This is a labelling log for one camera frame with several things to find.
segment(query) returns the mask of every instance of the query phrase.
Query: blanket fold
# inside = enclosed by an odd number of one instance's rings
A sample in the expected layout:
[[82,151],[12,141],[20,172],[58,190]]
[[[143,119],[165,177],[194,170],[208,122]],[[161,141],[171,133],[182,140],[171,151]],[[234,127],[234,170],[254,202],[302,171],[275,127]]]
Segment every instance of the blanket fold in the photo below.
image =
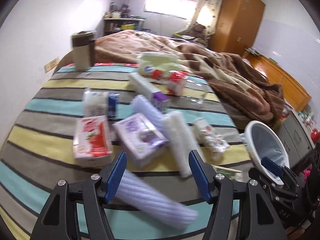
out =
[[[216,53],[189,42],[150,33],[125,30],[96,40],[95,62],[137,63],[137,55],[157,51],[178,56],[182,68],[202,76],[217,96],[229,104],[226,108],[237,119],[258,120],[273,124],[281,116],[284,94],[281,84],[270,84],[236,54]],[[73,63],[72,52],[65,55],[55,69]]]

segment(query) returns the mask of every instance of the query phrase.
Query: patterned curtain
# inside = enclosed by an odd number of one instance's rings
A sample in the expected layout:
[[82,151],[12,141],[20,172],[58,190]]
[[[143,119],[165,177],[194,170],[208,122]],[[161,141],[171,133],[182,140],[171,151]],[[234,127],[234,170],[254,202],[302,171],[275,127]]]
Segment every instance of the patterned curtain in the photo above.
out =
[[217,24],[222,0],[197,0],[196,11],[189,27],[196,22],[207,27],[207,34],[213,35]]

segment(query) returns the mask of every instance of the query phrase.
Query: silver bolt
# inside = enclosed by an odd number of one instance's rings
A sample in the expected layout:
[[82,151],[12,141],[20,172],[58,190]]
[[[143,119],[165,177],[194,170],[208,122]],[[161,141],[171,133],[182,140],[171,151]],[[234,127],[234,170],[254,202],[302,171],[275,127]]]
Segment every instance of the silver bolt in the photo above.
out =
[[257,186],[257,185],[258,185],[258,182],[257,182],[255,179],[250,179],[249,183],[250,183],[252,186]]
[[222,173],[217,173],[216,178],[222,180],[224,179],[224,175]]
[[58,186],[65,185],[66,181],[64,179],[58,181]]
[[91,179],[92,180],[97,180],[97,179],[99,179],[100,178],[100,175],[99,174],[92,174],[91,175]]

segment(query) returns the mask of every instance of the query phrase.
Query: drawer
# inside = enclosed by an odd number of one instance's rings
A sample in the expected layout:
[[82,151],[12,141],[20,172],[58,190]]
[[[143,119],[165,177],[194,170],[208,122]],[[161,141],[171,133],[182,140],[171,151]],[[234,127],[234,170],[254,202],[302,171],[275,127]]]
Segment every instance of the drawer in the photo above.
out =
[[296,147],[294,146],[294,143],[293,143],[288,131],[284,127],[284,125],[280,126],[280,128],[276,134],[278,135],[280,141],[282,142],[282,144],[285,148],[285,151],[287,152],[287,154],[289,156],[290,167],[293,167],[294,165],[296,165],[300,161],[300,156],[297,152]]
[[290,113],[283,125],[288,131],[300,158],[303,158],[311,149],[311,145],[300,123],[295,116]]

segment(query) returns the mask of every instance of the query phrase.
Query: wall socket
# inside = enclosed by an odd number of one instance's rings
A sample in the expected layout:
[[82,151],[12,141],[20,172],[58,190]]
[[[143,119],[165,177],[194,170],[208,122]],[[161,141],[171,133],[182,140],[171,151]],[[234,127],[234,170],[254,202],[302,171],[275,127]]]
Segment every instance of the wall socket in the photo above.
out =
[[53,61],[49,62],[48,64],[46,64],[44,66],[44,71],[47,73],[49,72],[50,70],[52,70],[53,68],[56,67],[56,65],[58,65],[59,63],[59,58],[55,58]]

